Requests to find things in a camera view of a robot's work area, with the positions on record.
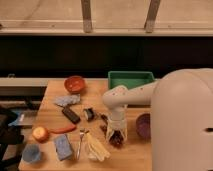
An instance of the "blue sponge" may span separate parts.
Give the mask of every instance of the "blue sponge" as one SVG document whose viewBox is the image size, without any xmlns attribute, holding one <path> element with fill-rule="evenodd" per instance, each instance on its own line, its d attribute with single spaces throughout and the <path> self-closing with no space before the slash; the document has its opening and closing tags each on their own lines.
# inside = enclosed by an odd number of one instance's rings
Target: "blue sponge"
<svg viewBox="0 0 213 171">
<path fill-rule="evenodd" d="M 56 137 L 53 141 L 56 147 L 58 159 L 60 161 L 68 159 L 72 156 L 74 152 L 66 134 Z"/>
</svg>

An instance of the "fork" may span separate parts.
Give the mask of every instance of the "fork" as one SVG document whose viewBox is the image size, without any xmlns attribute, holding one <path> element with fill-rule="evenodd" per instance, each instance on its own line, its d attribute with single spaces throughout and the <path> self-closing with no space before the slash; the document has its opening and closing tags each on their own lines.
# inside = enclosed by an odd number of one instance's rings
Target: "fork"
<svg viewBox="0 0 213 171">
<path fill-rule="evenodd" d="M 80 141 L 78 143 L 78 151 L 77 151 L 77 156 L 76 156 L 77 160 L 79 159 L 79 156 L 80 156 L 81 142 L 82 142 L 82 139 L 84 137 L 84 134 L 85 134 L 85 128 L 80 129 L 80 134 L 79 134 L 80 135 Z"/>
</svg>

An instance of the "orange bowl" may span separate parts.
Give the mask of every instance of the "orange bowl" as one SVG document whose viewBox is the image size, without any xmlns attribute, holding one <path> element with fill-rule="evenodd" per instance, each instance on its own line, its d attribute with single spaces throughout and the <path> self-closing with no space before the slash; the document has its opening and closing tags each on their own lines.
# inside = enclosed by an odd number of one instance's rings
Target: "orange bowl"
<svg viewBox="0 0 213 171">
<path fill-rule="evenodd" d="M 64 87 L 72 94 L 80 93 L 85 88 L 84 78 L 78 75 L 71 76 L 65 80 Z"/>
</svg>

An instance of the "blue plastic cup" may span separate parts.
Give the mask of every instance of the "blue plastic cup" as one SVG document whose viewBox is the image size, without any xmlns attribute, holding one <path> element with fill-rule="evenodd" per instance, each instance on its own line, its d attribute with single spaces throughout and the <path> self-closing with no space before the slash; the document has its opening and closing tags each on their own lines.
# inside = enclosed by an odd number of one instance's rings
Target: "blue plastic cup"
<svg viewBox="0 0 213 171">
<path fill-rule="evenodd" d="M 22 152 L 22 159 L 30 164 L 41 160 L 41 151 L 37 144 L 28 144 Z"/>
</svg>

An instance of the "green bin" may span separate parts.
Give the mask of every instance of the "green bin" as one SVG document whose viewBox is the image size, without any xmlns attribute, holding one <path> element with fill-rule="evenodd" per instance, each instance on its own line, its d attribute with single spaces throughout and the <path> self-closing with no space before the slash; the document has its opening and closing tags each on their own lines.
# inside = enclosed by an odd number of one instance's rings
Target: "green bin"
<svg viewBox="0 0 213 171">
<path fill-rule="evenodd" d="M 149 71 L 109 71 L 108 88 L 124 85 L 132 89 L 155 81 L 154 75 Z"/>
</svg>

